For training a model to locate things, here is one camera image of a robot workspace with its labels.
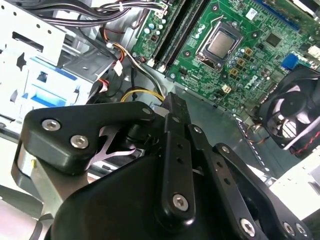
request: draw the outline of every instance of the black plastic part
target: black plastic part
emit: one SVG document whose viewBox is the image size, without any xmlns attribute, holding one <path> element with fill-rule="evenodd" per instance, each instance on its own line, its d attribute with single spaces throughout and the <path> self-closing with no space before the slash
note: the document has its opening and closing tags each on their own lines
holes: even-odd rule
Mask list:
<svg viewBox="0 0 320 240">
<path fill-rule="evenodd" d="M 206 182 L 212 190 L 211 197 L 215 198 L 216 213 L 225 217 L 224 225 L 229 227 L 227 239 L 267 240 L 265 234 L 254 222 L 246 203 L 235 183 L 225 160 L 212 151 L 206 135 L 196 131 L 197 126 L 188 126 L 192 159 L 197 167 L 201 167 Z M 241 227 L 241 219 L 252 223 L 255 236 L 250 237 Z"/>
<path fill-rule="evenodd" d="M 169 110 L 170 113 L 176 116 L 184 124 L 191 124 L 186 101 L 178 97 L 176 94 L 169 92 L 168 96 L 161 104 L 161 107 Z"/>
<path fill-rule="evenodd" d="M 195 195 L 190 143 L 185 138 L 185 126 L 171 113 L 165 117 L 164 136 L 158 152 L 159 177 L 155 205 L 156 218 L 169 232 L 181 232 L 195 220 Z M 174 206 L 173 197 L 179 194 L 188 202 L 183 211 Z"/>
<path fill-rule="evenodd" d="M 229 152 L 227 153 L 223 151 L 223 147 L 228 146 L 219 143 L 214 146 L 214 151 L 223 156 L 227 166 L 232 170 L 242 196 L 254 202 L 258 211 L 259 223 L 268 239 L 312 239 L 307 226 L 271 192 L 232 149 L 228 147 Z M 297 223 L 300 224 L 306 230 L 308 237 L 302 235 L 297 229 L 295 229 L 295 236 L 289 235 L 283 227 L 284 222 L 293 228 L 296 228 Z"/>
<path fill-rule="evenodd" d="M 178 234 L 159 225 L 154 214 L 159 164 L 155 156 L 142 157 L 75 192 L 58 210 L 51 240 L 226 239 L 229 229 L 218 227 L 215 199 L 208 197 L 210 189 L 197 173 L 193 173 L 194 223 Z"/>
<path fill-rule="evenodd" d="M 26 115 L 20 139 L 31 155 L 65 174 L 77 175 L 88 169 L 91 158 L 96 154 L 102 127 L 147 124 L 154 118 L 152 109 L 138 101 L 37 109 Z M 42 122 L 46 119 L 57 120 L 61 129 L 45 130 Z M 74 135 L 85 136 L 89 141 L 88 147 L 73 147 L 70 140 Z"/>
</svg>

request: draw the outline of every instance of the chip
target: chip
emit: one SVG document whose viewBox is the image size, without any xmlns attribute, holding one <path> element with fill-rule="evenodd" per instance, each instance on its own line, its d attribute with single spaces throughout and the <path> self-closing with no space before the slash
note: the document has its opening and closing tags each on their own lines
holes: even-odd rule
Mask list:
<svg viewBox="0 0 320 240">
<path fill-rule="evenodd" d="M 246 61 L 240 58 L 236 63 L 239 64 L 240 66 L 243 66 L 245 65 Z"/>
<path fill-rule="evenodd" d="M 235 40 L 232 37 L 222 31 L 218 31 L 207 50 L 217 57 L 224 59 L 234 43 Z"/>
<path fill-rule="evenodd" d="M 270 44 L 272 47 L 278 46 L 278 44 L 281 41 L 281 38 L 278 36 L 274 35 L 273 33 L 270 33 L 270 35 L 266 38 L 265 40 L 268 44 Z"/>
<path fill-rule="evenodd" d="M 234 68 L 230 70 L 230 74 L 231 74 L 231 75 L 235 75 L 235 76 L 236 76 L 236 75 L 238 74 L 238 72 L 239 72 L 239 71 L 236 70 L 236 69 L 234 69 Z"/>
</svg>

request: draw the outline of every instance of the ram slot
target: ram slot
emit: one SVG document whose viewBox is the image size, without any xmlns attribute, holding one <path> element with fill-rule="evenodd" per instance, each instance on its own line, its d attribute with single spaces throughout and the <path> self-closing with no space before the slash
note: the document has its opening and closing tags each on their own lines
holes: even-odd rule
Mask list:
<svg viewBox="0 0 320 240">
<path fill-rule="evenodd" d="M 172 39 L 175 34 L 177 34 L 177 29 L 181 25 L 182 21 L 186 17 L 188 9 L 192 5 L 193 0 L 182 0 L 175 12 L 172 20 L 170 21 L 170 26 L 167 28 L 166 33 L 162 37 L 161 43 L 158 45 L 154 51 L 154 60 L 159 62 L 163 58 L 163 55 L 166 53 L 169 45 L 172 43 Z"/>
<path fill-rule="evenodd" d="M 189 39 L 192 31 L 197 25 L 200 17 L 204 13 L 208 4 L 211 2 L 210 0 L 198 0 L 197 5 L 194 8 L 194 11 L 189 15 L 188 20 L 186 21 L 186 25 L 182 27 L 183 31 L 177 36 L 175 43 L 171 47 L 170 51 L 168 51 L 168 55 L 162 61 L 162 64 L 169 68 L 178 57 L 181 49 L 185 45 L 186 41 Z"/>
</svg>

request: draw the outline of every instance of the silver screw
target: silver screw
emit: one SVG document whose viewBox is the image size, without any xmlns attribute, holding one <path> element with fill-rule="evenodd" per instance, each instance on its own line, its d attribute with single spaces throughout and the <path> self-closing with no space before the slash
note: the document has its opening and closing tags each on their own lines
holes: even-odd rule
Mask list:
<svg viewBox="0 0 320 240">
<path fill-rule="evenodd" d="M 143 108 L 142 111 L 144 111 L 146 114 L 151 114 L 151 111 L 147 108 Z"/>
<path fill-rule="evenodd" d="M 71 137 L 70 143 L 76 149 L 86 149 L 89 146 L 88 138 L 81 135 L 74 135 Z"/>
<path fill-rule="evenodd" d="M 172 119 L 173 119 L 173 120 L 175 120 L 177 123 L 180 123 L 179 118 L 177 118 L 177 117 L 173 116 L 173 117 L 172 117 Z"/>
<path fill-rule="evenodd" d="M 195 130 L 198 134 L 202 133 L 202 130 L 201 130 L 200 127 L 198 127 L 198 126 L 195 126 L 195 127 L 194 127 L 194 130 Z"/>
<path fill-rule="evenodd" d="M 179 209 L 179 210 L 181 210 L 183 212 L 187 211 L 188 208 L 189 208 L 189 204 L 188 204 L 187 199 L 184 196 L 180 195 L 180 194 L 174 195 L 173 198 L 172 198 L 172 201 L 173 201 L 173 205 L 177 209 Z"/>
<path fill-rule="evenodd" d="M 223 146 L 223 147 L 222 147 L 222 150 L 223 150 L 224 152 L 226 152 L 227 154 L 230 153 L 230 150 L 229 150 L 226 146 Z"/>
<path fill-rule="evenodd" d="M 42 127 L 47 131 L 58 131 L 61 128 L 61 125 L 58 121 L 54 119 L 47 119 L 42 122 Z"/>
<path fill-rule="evenodd" d="M 251 222 L 249 222 L 247 219 L 242 218 L 240 220 L 240 224 L 242 229 L 250 236 L 254 237 L 256 235 L 256 230 Z"/>
<path fill-rule="evenodd" d="M 292 236 L 295 236 L 296 233 L 295 233 L 295 230 L 292 228 L 292 226 L 290 226 L 289 223 L 287 222 L 284 222 L 283 223 L 283 226 L 284 226 L 284 229 L 286 230 L 286 232 Z"/>
<path fill-rule="evenodd" d="M 303 236 L 308 237 L 306 230 L 299 223 L 296 223 L 295 226 Z"/>
</svg>

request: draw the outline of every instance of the yellow wire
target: yellow wire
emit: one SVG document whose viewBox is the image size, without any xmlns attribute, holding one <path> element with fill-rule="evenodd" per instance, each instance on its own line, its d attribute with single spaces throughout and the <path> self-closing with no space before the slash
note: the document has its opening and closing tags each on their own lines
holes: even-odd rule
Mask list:
<svg viewBox="0 0 320 240">
<path fill-rule="evenodd" d="M 165 98 L 163 96 L 161 96 L 160 94 L 153 92 L 153 91 L 149 91 L 149 90 L 144 90 L 144 89 L 136 89 L 136 90 L 131 90 L 128 91 L 122 98 L 121 98 L 121 103 L 123 103 L 129 96 L 130 94 L 134 94 L 134 93 L 147 93 L 147 94 L 151 94 L 153 96 L 155 96 L 156 98 L 160 99 L 162 102 L 165 100 Z"/>
</svg>

